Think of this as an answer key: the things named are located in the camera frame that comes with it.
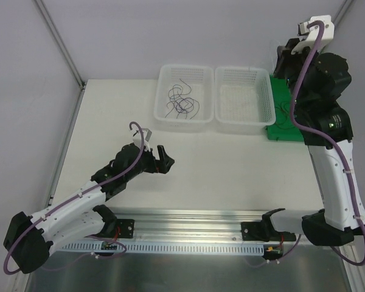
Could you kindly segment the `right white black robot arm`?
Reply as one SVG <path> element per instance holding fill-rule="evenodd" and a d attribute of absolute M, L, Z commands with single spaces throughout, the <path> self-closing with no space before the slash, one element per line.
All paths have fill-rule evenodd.
<path fill-rule="evenodd" d="M 347 164 L 342 163 L 332 143 L 302 131 L 324 207 L 310 213 L 280 208 L 263 214 L 260 230 L 265 242 L 289 233 L 303 234 L 316 246 L 343 246 L 355 236 L 365 234 L 365 210 L 356 194 L 359 211 L 354 211 L 348 181 L 348 176 L 354 175 L 353 131 L 348 113 L 337 102 L 352 81 L 348 69 L 346 59 L 339 55 L 315 53 L 293 112 L 297 123 L 330 136 Z"/>

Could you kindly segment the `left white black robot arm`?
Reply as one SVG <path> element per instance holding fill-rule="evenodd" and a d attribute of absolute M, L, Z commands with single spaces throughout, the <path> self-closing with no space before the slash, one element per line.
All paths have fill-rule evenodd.
<path fill-rule="evenodd" d="M 7 275 L 10 259 L 18 271 L 29 274 L 42 267 L 58 249 L 83 237 L 112 238 L 122 228 L 113 211 L 106 206 L 123 192 L 129 181 L 142 173 L 166 174 L 175 161 L 161 145 L 158 157 L 151 149 L 134 143 L 125 145 L 106 166 L 68 199 L 32 215 L 14 215 L 4 238 L 7 250 L 3 270 Z"/>

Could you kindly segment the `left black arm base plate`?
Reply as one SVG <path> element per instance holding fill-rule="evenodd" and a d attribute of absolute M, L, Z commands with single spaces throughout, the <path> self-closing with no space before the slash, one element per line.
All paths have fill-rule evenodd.
<path fill-rule="evenodd" d="M 134 219 L 117 219 L 115 227 L 115 239 L 132 239 L 134 237 Z"/>

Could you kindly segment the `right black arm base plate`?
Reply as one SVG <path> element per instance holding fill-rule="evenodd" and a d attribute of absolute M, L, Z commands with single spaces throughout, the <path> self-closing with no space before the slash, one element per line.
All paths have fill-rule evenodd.
<path fill-rule="evenodd" d="M 271 223 L 264 221 L 241 222 L 243 241 L 295 242 L 296 235 L 290 232 L 276 231 Z"/>

